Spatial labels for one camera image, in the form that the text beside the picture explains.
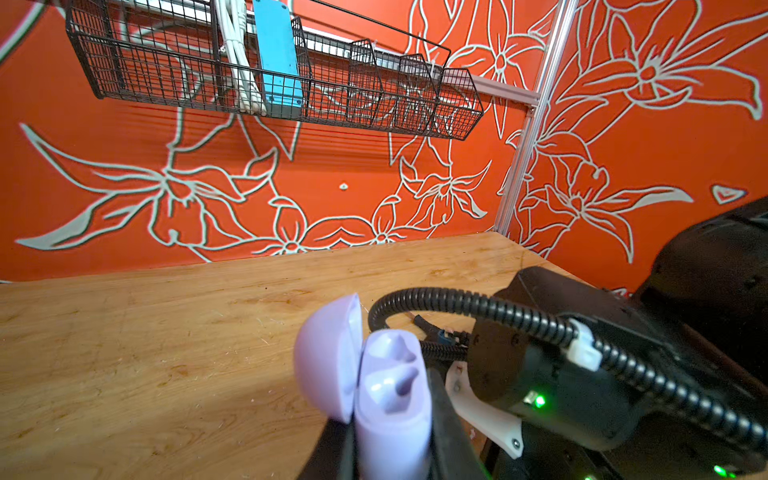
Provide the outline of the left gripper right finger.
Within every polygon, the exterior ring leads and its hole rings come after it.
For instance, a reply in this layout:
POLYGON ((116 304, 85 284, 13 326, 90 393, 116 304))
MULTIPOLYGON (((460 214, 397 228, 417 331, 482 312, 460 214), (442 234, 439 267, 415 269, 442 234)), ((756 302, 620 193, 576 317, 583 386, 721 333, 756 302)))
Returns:
POLYGON ((482 480, 487 471, 479 461, 445 389, 440 372, 427 370, 432 403, 428 479, 482 480))

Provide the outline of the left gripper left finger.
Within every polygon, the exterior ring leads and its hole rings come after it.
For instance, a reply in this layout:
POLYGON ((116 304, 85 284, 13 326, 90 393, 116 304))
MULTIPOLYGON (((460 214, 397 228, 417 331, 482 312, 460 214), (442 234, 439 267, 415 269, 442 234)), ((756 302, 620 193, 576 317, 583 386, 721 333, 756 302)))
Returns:
POLYGON ((312 454, 297 478, 300 480, 356 479, 357 456, 354 426, 329 419, 312 454))

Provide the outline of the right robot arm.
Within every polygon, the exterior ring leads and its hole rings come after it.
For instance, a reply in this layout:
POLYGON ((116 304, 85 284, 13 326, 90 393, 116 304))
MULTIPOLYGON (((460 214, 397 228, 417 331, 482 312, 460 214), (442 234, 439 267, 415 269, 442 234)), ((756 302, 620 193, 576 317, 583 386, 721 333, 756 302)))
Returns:
POLYGON ((514 418, 487 439, 490 479, 741 479, 767 469, 767 201, 670 240, 628 297, 543 267, 493 295, 414 287, 368 325, 406 312, 473 319, 426 342, 450 393, 514 418))

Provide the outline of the light blue power bank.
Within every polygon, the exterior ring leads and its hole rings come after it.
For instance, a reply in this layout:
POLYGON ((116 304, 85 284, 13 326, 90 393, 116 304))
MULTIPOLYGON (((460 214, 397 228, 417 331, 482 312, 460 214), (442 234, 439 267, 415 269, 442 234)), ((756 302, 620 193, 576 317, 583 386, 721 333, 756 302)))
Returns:
POLYGON ((275 118, 297 119, 301 115, 304 96, 291 15, 280 1, 254 1, 252 5, 267 114, 275 118))

